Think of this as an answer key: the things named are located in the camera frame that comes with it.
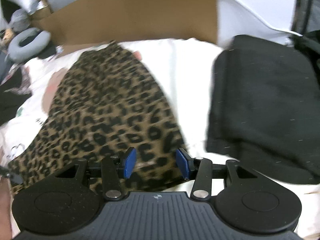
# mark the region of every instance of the white bedsheet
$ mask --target white bedsheet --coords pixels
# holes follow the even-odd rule
[[[214,163],[224,164],[226,156],[207,153],[204,141],[207,117],[211,100],[212,63],[221,53],[216,45],[189,40],[156,40],[124,42],[122,45],[139,51],[142,62],[162,87],[181,126],[187,151],[193,157],[201,156]],[[23,142],[24,147],[32,142],[47,115],[41,110],[41,98],[51,75],[59,69],[70,68],[81,52],[77,51],[52,62],[34,59],[28,62],[32,78],[33,96],[23,105],[21,115],[9,121],[2,129],[5,135],[7,163],[23,152],[22,147],[12,148]],[[318,239],[320,233],[320,185],[291,185],[278,182],[292,190],[302,202],[302,214],[296,232],[301,237]],[[193,182],[186,182],[172,190],[190,194]],[[223,189],[223,180],[212,180],[212,194]]]

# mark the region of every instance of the travel pillow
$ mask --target travel pillow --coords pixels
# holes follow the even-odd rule
[[[39,29],[29,28],[19,33],[13,38],[8,47],[8,54],[14,63],[21,63],[34,55],[40,53],[49,43],[51,34],[47,31],[42,31],[38,34]],[[37,35],[33,41],[25,46],[20,46],[20,43],[26,38]]]

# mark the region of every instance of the cardboard box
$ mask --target cardboard box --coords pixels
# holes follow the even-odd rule
[[[63,45],[162,38],[216,43],[216,0],[77,0],[33,25]]]

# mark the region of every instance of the metal screw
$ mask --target metal screw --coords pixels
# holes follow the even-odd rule
[[[111,189],[107,191],[106,196],[109,198],[117,198],[121,196],[121,192],[116,189]]]
[[[197,198],[205,198],[209,195],[209,193],[205,190],[199,189],[193,192],[193,195]]]

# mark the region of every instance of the black plastic mount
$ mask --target black plastic mount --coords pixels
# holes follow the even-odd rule
[[[77,160],[18,193],[12,213],[22,233],[15,239],[300,239],[301,203],[290,190],[241,163],[213,164],[191,158],[183,149],[176,162],[185,179],[195,180],[185,192],[130,192],[128,178],[136,159],[108,156],[101,164]],[[88,189],[88,178],[102,178],[103,195]],[[211,196],[212,179],[225,189]]]

